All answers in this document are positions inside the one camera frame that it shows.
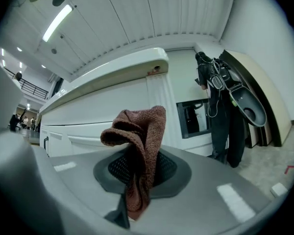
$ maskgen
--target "person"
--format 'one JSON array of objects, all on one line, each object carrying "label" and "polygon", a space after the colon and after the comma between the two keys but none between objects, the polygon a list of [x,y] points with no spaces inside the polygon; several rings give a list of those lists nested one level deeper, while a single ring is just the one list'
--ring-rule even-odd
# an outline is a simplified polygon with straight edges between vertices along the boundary
[{"label": "person", "polygon": [[231,103],[227,90],[217,90],[211,82],[212,59],[204,52],[196,53],[198,79],[203,90],[206,90],[211,119],[211,139],[213,152],[211,158],[222,163],[229,162],[237,167],[241,161],[245,147],[245,126],[242,114]]},{"label": "person", "polygon": [[35,130],[35,119],[34,119],[34,117],[32,117],[31,120],[30,120],[30,129],[32,131]]},{"label": "person", "polygon": [[[15,77],[12,79],[13,83],[18,87],[18,90],[21,91],[21,85],[20,85],[20,80],[22,79],[22,74],[21,73],[16,73]],[[10,131],[15,132],[16,131],[16,126],[19,122],[19,118],[16,115],[16,108],[15,111],[12,115],[12,118],[10,119]]]},{"label": "person", "polygon": [[25,116],[24,120],[23,120],[23,128],[24,129],[27,129],[27,122],[28,122],[28,118],[27,118],[27,116]]}]

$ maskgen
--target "light fixture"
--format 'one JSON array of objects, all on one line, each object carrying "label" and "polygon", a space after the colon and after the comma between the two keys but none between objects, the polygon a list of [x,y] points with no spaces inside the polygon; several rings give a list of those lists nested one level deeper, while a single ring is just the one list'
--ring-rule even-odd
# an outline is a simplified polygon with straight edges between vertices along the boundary
[{"label": "light fixture", "polygon": [[47,42],[50,36],[53,34],[55,29],[59,26],[63,19],[72,11],[72,7],[68,4],[64,6],[64,8],[59,12],[59,14],[53,19],[52,23],[49,25],[46,30],[43,40]]}]

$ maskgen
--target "brown towel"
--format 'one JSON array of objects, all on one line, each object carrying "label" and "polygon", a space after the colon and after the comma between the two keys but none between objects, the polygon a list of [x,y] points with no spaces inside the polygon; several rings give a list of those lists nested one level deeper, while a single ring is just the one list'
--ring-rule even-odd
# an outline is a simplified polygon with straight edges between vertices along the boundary
[{"label": "brown towel", "polygon": [[126,189],[129,217],[137,219],[149,204],[149,189],[153,186],[157,154],[166,127],[166,110],[154,106],[150,110],[119,113],[112,127],[101,134],[101,142],[108,146],[132,143],[131,166],[134,177]]}]

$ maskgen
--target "mesh grille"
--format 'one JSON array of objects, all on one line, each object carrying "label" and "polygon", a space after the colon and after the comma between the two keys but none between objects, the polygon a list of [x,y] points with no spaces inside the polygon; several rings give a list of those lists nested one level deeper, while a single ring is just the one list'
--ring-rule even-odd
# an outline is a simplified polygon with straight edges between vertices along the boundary
[{"label": "mesh grille", "polygon": [[[129,185],[132,177],[128,161],[129,159],[124,154],[112,161],[108,166],[109,172],[125,185]],[[153,186],[157,186],[171,178],[175,174],[176,169],[177,165],[172,159],[158,152]]]}]

